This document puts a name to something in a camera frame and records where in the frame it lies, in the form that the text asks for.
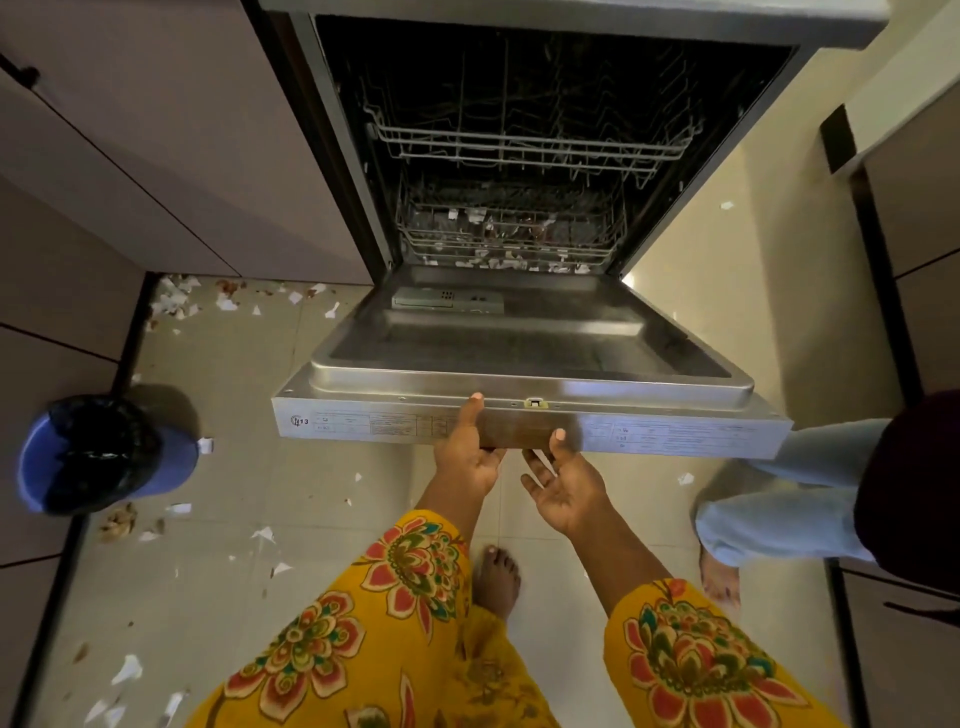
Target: beige floor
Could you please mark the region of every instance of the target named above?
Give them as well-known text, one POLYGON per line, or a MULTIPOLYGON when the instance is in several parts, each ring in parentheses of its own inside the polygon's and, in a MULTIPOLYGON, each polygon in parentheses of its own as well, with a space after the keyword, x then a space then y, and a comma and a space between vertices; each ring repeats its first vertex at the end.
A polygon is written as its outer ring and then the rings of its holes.
MULTIPOLYGON (((756 379, 799 425, 889 415, 900 406, 893 365, 844 185, 827 172, 819 122, 943 0, 895 3, 891 27, 862 54, 818 55, 634 270, 634 286, 756 379), (721 203, 733 207, 722 209, 721 203)), ((215 438, 175 493, 137 502, 129 538, 86 537, 38 697, 34 726, 81 725, 98 700, 127 706, 121 726, 157 724, 172 692, 190 690, 173 721, 263 646, 357 552, 399 516, 431 473, 429 448, 281 440, 270 396, 365 289, 330 286, 292 304, 250 281, 237 311, 214 305, 165 318, 137 365, 143 401, 180 390, 199 434, 215 438), (261 316, 253 316, 257 305, 261 316), (357 481, 355 475, 362 478, 357 481), (189 515, 165 508, 189 502, 189 515), (161 538, 138 535, 166 516, 161 538), (269 525, 276 543, 252 539, 269 525), (271 578, 279 562, 292 570, 271 578), (87 656, 74 664, 84 643, 87 656), (143 677, 112 687, 124 655, 143 677)), ((718 460, 592 455, 612 498, 676 575, 697 580, 689 508, 718 460), (678 477, 692 473, 692 485, 678 477)), ((520 563, 524 587, 510 633, 567 728, 627 726, 601 663, 603 612, 570 546, 540 522, 511 453, 477 528, 520 563)), ((823 566, 760 561, 743 571, 748 633, 846 718, 823 566)), ((94 725, 100 724, 98 718, 94 725)))

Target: red flower print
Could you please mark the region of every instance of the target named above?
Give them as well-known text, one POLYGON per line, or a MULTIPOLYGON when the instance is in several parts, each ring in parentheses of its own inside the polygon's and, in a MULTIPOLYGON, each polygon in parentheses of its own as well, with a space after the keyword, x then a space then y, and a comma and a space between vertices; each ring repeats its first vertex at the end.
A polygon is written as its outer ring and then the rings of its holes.
POLYGON ((391 617, 416 614, 429 643, 434 619, 456 618, 461 556, 467 558, 462 541, 455 541, 439 523, 417 517, 388 530, 355 566, 370 566, 360 586, 386 592, 391 617))
POLYGON ((306 696, 330 697, 347 686, 344 660, 360 649, 366 634, 346 614, 353 600, 327 592, 300 613, 252 663, 227 680, 224 696, 243 698, 260 686, 260 712, 282 723, 306 696))
MULTIPOLYGON (((673 593, 672 584, 668 587, 673 593)), ((777 664, 724 617, 658 599, 623 624, 634 684, 663 728, 778 728, 774 704, 806 707, 777 664)))

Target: upper dish rack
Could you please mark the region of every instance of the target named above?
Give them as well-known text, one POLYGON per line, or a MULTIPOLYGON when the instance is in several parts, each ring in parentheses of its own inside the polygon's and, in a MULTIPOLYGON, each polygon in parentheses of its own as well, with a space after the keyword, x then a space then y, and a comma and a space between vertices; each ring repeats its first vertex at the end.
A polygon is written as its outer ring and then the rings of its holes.
POLYGON ((389 70, 368 64, 360 78, 368 132, 397 159, 562 168, 572 180, 613 171, 642 188, 702 130, 680 42, 651 41, 642 58, 606 54, 599 63, 584 62, 594 50, 560 34, 534 53, 508 36, 495 43, 502 47, 463 50, 459 68, 424 68, 422 55, 389 70))

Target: dark clothing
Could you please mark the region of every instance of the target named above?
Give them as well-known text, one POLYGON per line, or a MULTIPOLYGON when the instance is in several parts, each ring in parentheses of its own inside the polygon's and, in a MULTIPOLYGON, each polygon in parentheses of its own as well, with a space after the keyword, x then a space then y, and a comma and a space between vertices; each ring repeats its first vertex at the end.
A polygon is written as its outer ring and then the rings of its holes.
POLYGON ((926 398, 883 431, 853 526, 883 569, 960 595, 960 391, 926 398))

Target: foot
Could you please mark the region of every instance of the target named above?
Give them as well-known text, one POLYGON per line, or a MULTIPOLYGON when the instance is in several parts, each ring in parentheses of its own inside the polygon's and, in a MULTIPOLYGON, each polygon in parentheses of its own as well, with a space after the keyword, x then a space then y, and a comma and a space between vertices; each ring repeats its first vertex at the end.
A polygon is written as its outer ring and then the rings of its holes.
POLYGON ((520 596, 520 569, 503 548, 486 546, 473 580, 473 603, 507 620, 520 596))
POLYGON ((700 546, 700 581, 713 601, 740 608, 740 569, 717 561, 703 546, 700 546))

